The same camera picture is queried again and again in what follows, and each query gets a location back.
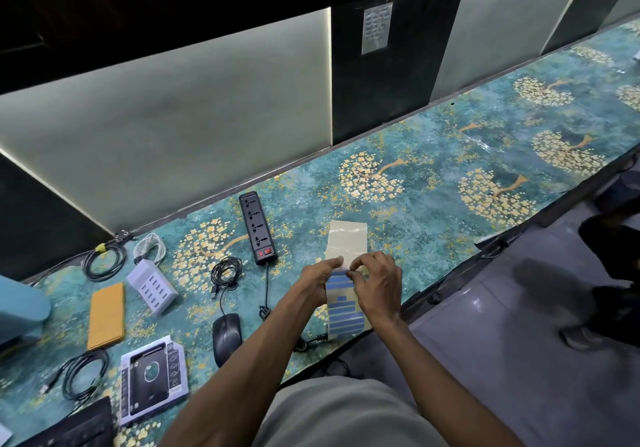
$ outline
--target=black keyboard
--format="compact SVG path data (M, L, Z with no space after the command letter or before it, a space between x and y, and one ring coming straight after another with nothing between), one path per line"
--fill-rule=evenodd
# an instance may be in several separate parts
M108 396L17 447L113 447L113 417Z

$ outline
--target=light blue plastic object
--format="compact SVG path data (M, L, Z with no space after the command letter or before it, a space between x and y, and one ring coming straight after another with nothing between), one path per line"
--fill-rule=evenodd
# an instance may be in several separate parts
M42 290L0 275L0 345L18 337L36 342L50 313L51 302Z

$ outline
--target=gray floor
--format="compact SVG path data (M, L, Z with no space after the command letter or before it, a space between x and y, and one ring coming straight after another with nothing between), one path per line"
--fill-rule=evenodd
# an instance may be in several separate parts
M420 342L528 447L640 446L638 351L612 342L583 354L557 335L559 327L588 318L592 287L628 283L611 280L578 236L592 214L581 203L551 227L527 231L411 324ZM640 229L640 216L628 224ZM411 401L375 334L341 358L352 374L379 379Z

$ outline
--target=person's right hand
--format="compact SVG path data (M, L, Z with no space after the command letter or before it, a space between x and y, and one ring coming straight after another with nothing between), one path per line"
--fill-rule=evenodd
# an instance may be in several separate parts
M368 280L355 271L361 265L369 269ZM373 329L400 320L402 268L396 266L394 257L383 252L360 255L349 266L347 276Z

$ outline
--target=shoe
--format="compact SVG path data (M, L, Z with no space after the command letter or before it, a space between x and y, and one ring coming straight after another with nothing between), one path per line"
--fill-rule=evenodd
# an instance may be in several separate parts
M564 344L576 351L596 351L604 346L604 339L585 326L564 327L558 331Z

